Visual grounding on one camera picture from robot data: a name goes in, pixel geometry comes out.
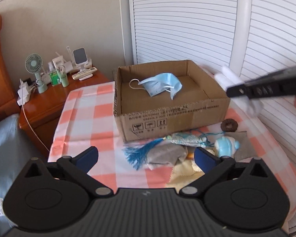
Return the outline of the brown hair scrunchie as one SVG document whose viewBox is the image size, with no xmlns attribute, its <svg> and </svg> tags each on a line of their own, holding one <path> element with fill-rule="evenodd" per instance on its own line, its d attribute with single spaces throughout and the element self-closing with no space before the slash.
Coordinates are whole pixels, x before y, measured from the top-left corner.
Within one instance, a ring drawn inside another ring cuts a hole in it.
<svg viewBox="0 0 296 237">
<path fill-rule="evenodd" d="M 220 127 L 223 132 L 235 132 L 238 129 L 238 122 L 232 118 L 228 118 L 222 121 Z"/>
</svg>

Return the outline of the phone on white stand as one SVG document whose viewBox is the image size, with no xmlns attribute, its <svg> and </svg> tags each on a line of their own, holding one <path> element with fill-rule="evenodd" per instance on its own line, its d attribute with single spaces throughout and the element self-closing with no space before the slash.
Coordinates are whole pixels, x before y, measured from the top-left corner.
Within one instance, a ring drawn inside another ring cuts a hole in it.
<svg viewBox="0 0 296 237">
<path fill-rule="evenodd" d="M 83 47 L 73 50 L 72 54 L 76 72 L 92 67 L 92 60 L 87 56 L 86 50 Z"/>
</svg>

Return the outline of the small orange tube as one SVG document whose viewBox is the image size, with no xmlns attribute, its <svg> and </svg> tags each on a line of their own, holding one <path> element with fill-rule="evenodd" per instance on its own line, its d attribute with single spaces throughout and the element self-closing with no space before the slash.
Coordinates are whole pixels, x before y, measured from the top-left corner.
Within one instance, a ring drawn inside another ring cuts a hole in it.
<svg viewBox="0 0 296 237">
<path fill-rule="evenodd" d="M 188 153 L 187 159 L 194 159 L 194 153 Z"/>
</svg>

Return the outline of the white louvered door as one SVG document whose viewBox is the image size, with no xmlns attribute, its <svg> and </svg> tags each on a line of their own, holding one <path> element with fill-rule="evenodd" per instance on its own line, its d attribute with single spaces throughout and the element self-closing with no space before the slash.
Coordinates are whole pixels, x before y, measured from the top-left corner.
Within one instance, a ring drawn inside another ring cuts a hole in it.
<svg viewBox="0 0 296 237">
<path fill-rule="evenodd" d="M 296 0 L 129 0 L 136 64 L 193 60 L 243 81 L 296 65 Z"/>
</svg>

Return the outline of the blue surgical mask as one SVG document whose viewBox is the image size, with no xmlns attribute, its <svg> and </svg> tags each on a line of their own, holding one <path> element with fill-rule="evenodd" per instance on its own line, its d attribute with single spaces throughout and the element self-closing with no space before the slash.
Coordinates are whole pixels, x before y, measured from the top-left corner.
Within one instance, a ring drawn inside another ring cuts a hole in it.
<svg viewBox="0 0 296 237">
<path fill-rule="evenodd" d="M 182 89 L 180 80 L 172 73 L 161 73 L 144 80 L 132 79 L 129 82 L 131 89 L 145 90 L 150 97 L 163 92 L 169 92 L 171 100 Z"/>
</svg>

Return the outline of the white box with label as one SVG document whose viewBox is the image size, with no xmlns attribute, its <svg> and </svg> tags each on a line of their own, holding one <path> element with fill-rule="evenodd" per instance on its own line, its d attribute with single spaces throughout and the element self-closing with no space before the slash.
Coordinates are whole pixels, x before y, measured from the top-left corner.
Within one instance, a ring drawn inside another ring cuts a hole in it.
<svg viewBox="0 0 296 237">
<path fill-rule="evenodd" d="M 65 68 L 65 62 L 63 56 L 58 56 L 54 59 L 52 59 L 52 63 L 57 71 L 59 71 L 61 74 L 66 72 Z"/>
</svg>

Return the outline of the floral sachet with blue tassel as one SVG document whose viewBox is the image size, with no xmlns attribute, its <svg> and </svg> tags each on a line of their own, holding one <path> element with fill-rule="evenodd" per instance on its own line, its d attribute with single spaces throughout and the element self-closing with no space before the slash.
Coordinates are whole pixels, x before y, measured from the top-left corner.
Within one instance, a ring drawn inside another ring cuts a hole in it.
<svg viewBox="0 0 296 237">
<path fill-rule="evenodd" d="M 210 136 L 221 136 L 223 132 L 204 133 L 200 130 L 177 132 L 165 137 L 150 140 L 145 144 L 128 145 L 123 152 L 130 165 L 136 170 L 148 168 L 154 170 L 162 166 L 174 166 L 188 157 L 189 149 L 212 148 Z"/>
</svg>

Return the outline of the yellow cloth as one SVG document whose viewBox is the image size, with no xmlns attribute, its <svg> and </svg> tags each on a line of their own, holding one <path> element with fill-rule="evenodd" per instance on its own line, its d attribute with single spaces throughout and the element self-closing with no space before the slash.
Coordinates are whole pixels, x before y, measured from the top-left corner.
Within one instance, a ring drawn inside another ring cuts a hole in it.
<svg viewBox="0 0 296 237">
<path fill-rule="evenodd" d="M 194 160 L 178 161 L 171 172 L 166 188 L 175 188 L 177 192 L 183 187 L 202 177 L 204 172 L 196 165 Z"/>
</svg>

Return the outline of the grey pouch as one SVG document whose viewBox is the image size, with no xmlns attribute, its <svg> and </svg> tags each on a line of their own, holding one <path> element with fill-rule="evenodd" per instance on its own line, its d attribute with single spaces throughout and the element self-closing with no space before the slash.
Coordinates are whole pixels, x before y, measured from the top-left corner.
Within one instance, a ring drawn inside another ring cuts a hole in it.
<svg viewBox="0 0 296 237">
<path fill-rule="evenodd" d="M 160 166 L 174 166 L 177 161 L 184 161 L 188 155 L 185 146 L 173 143 L 159 144 L 152 148 L 145 158 L 145 165 L 154 170 Z"/>
<path fill-rule="evenodd" d="M 246 131 L 235 132 L 234 139 L 240 143 L 240 147 L 238 148 L 238 150 L 236 150 L 234 154 L 235 161 L 240 162 L 244 159 L 257 156 L 257 153 L 253 145 L 251 144 Z"/>
</svg>

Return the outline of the green desk fan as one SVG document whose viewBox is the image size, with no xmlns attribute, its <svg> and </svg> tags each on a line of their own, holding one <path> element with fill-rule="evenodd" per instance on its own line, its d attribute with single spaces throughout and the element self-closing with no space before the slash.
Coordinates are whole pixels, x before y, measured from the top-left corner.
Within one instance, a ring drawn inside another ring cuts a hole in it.
<svg viewBox="0 0 296 237">
<path fill-rule="evenodd" d="M 41 77 L 41 70 L 43 68 L 43 60 L 39 54 L 30 54 L 25 60 L 25 69 L 35 75 L 38 93 L 42 94 L 47 91 L 47 85 Z"/>
</svg>

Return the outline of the white tissue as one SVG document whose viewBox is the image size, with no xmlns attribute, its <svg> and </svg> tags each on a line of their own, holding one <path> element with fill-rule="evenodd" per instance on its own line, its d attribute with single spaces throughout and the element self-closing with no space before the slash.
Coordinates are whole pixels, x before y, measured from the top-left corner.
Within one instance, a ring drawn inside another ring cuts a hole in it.
<svg viewBox="0 0 296 237">
<path fill-rule="evenodd" d="M 262 109 L 263 103 L 251 100 L 247 97 L 244 82 L 229 67 L 223 66 L 221 73 L 216 73 L 214 79 L 220 87 L 249 117 L 257 117 Z"/>
</svg>

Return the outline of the cardboard box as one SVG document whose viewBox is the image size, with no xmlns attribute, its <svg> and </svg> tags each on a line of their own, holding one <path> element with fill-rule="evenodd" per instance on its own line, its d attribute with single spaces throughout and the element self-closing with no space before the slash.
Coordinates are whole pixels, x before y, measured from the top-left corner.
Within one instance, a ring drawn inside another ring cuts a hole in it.
<svg viewBox="0 0 296 237">
<path fill-rule="evenodd" d="M 182 84 L 151 97 L 137 82 L 172 73 Z M 115 77 L 114 117 L 124 142 L 154 139 L 213 125 L 225 119 L 230 99 L 205 69 L 191 60 L 119 67 Z"/>
</svg>

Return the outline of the wooden nightstand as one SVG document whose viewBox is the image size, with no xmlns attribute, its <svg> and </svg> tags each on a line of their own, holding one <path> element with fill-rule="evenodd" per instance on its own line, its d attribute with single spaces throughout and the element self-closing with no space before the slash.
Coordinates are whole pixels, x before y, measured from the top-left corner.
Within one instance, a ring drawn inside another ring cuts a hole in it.
<svg viewBox="0 0 296 237">
<path fill-rule="evenodd" d="M 42 94 L 34 91 L 30 101 L 21 109 L 19 128 L 45 158 L 49 156 L 54 133 L 69 93 L 78 88 L 109 82 L 100 71 L 86 80 L 73 80 L 71 76 L 68 80 L 68 87 L 48 85 L 47 91 Z"/>
</svg>

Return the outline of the green tissue pack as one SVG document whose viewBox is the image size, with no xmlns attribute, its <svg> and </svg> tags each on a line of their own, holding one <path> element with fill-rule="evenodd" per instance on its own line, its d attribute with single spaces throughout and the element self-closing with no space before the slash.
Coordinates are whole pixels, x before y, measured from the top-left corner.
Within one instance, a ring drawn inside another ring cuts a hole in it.
<svg viewBox="0 0 296 237">
<path fill-rule="evenodd" d="M 50 81 L 52 86 L 59 85 L 61 83 L 59 76 L 56 71 L 52 71 L 49 73 Z"/>
</svg>

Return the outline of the blue round plush toy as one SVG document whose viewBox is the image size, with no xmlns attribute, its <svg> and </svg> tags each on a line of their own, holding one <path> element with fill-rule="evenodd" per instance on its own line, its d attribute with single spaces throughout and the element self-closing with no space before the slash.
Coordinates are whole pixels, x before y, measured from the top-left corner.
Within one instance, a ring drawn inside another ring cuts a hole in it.
<svg viewBox="0 0 296 237">
<path fill-rule="evenodd" d="M 235 152 L 240 148 L 240 143 L 230 136 L 218 138 L 214 143 L 215 155 L 217 157 L 234 157 Z"/>
</svg>

